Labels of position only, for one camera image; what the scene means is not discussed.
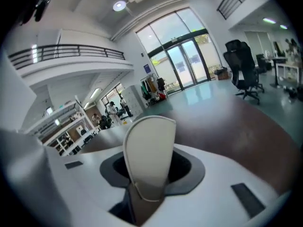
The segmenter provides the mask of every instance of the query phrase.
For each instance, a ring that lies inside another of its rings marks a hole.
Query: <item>cardboard box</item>
[[[226,79],[229,79],[227,71],[222,72],[220,75],[215,75],[214,77],[216,78],[216,80],[226,80]]]

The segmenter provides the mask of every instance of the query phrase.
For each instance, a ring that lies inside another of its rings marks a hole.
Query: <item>shelf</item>
[[[63,129],[61,129],[59,132],[55,133],[47,142],[45,142],[43,145],[47,146],[48,144],[50,144],[53,140],[55,140],[56,138],[60,137],[61,134],[65,133],[66,131],[68,131],[69,129],[71,129],[72,127],[74,127],[76,124],[80,123],[80,121],[82,121],[83,119],[85,119],[85,116],[80,117],[79,119],[76,119],[75,121],[71,122],[70,124],[66,125]]]
[[[81,141],[82,141],[82,143],[83,143],[83,141],[85,140],[85,138],[87,138],[89,135],[92,135],[92,133],[93,133],[94,131],[95,131],[95,130],[93,129],[93,130],[90,130],[90,131],[86,132],[84,135],[82,135],[80,139],[78,139],[75,143],[73,143],[73,144],[72,144],[72,145],[71,145],[71,146],[62,154],[62,156],[63,156],[63,157],[68,156],[68,155],[72,152],[73,149],[75,149],[77,146],[80,147],[79,144],[81,143]]]

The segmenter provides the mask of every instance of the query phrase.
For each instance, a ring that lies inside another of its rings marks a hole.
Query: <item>glass door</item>
[[[181,46],[187,56],[187,61],[189,62],[192,73],[194,74],[196,83],[198,84],[200,82],[207,81],[205,62],[203,63],[202,58],[199,56],[194,42],[190,40],[182,43]]]
[[[175,67],[176,76],[178,77],[181,85],[181,89],[191,87],[196,84],[193,77],[190,65],[188,64],[184,50],[180,45],[167,50],[170,60]]]

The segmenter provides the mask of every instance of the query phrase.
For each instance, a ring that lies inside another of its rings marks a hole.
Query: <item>sign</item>
[[[146,65],[145,65],[145,66],[143,66],[143,67],[144,67],[145,72],[146,72],[147,74],[151,72],[151,69],[150,69],[150,67],[149,67],[149,65],[148,65],[148,64],[146,64]]]

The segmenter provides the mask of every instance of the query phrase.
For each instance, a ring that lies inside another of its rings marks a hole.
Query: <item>white shelving unit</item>
[[[69,117],[75,115],[76,112],[79,112],[82,116],[71,122]],[[61,127],[60,125],[55,124],[55,120],[57,119],[61,123],[67,123],[67,122],[70,123],[65,125],[59,131],[57,131],[58,127]],[[80,136],[80,138],[74,142],[71,139],[68,131],[72,128],[79,126],[80,124],[84,125],[83,128],[86,130],[86,133]],[[35,123],[24,133],[31,136],[36,136],[40,140],[43,140],[50,134],[53,134],[53,132],[55,131],[57,132],[52,137],[50,137],[46,142],[44,142],[43,145],[49,147],[55,147],[58,150],[60,156],[68,156],[74,153],[76,154],[77,151],[79,151],[79,148],[81,148],[84,145],[84,140],[87,137],[89,137],[89,135],[94,136],[95,127],[89,120],[88,116],[86,115],[81,105],[77,101],[74,101],[66,104],[64,107],[59,108],[56,111],[53,111],[50,115],[44,117],[43,119]],[[70,146],[64,144],[62,139],[63,135],[68,136],[73,142],[73,144],[71,144]]]

